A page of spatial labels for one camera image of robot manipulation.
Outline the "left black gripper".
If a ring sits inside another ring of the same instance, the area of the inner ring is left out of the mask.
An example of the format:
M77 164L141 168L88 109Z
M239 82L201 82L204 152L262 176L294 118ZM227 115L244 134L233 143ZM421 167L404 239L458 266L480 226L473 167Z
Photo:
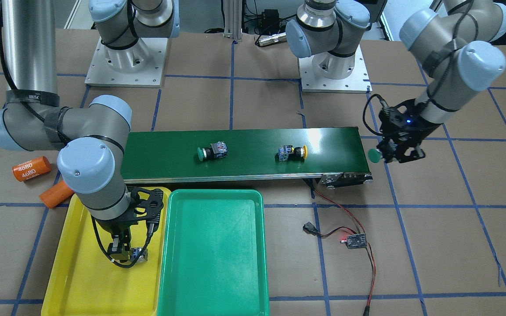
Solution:
M379 101L382 105L378 114L382 141L377 145L377 149L385 163L405 163L425 158L426 154L420 144L431 133L431 123L424 120L420 114L426 104L409 99L391 107L384 99Z

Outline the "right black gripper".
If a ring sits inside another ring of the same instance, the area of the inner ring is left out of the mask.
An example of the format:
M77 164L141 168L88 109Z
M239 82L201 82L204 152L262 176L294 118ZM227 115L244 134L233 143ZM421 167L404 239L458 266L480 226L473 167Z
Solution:
M152 236L160 226L165 192L160 188L147 190L142 187L131 187L129 190L129 204L124 212L110 220L96 219L99 226L111 234L112 242L107 248L107 254L113 262L131 262L130 226L145 221L148 236Z

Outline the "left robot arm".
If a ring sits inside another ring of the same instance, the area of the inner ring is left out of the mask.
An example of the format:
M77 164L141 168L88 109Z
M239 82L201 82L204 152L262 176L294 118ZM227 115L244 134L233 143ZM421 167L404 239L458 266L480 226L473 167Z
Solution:
M412 14L400 29L400 40L433 79L419 97L389 106L381 102L382 138L368 157L404 163L422 159L422 141L444 124L506 69L506 58L492 41L506 33L506 5L492 0L446 0L447 15L429 8ZM368 9L354 0L306 0L286 36L298 58L321 56L321 70L331 79L348 76L333 70L352 64L363 33L370 26Z

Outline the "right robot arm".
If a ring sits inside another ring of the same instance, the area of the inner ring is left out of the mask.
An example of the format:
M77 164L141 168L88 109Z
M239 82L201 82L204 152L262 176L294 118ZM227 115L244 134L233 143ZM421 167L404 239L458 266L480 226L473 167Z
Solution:
M101 252L128 269L147 255L160 226L163 192L127 187L121 176L132 128L124 100L102 95L86 108L60 105L53 26L50 0L1 2L0 62L8 89L0 147L58 151L58 169L90 212Z

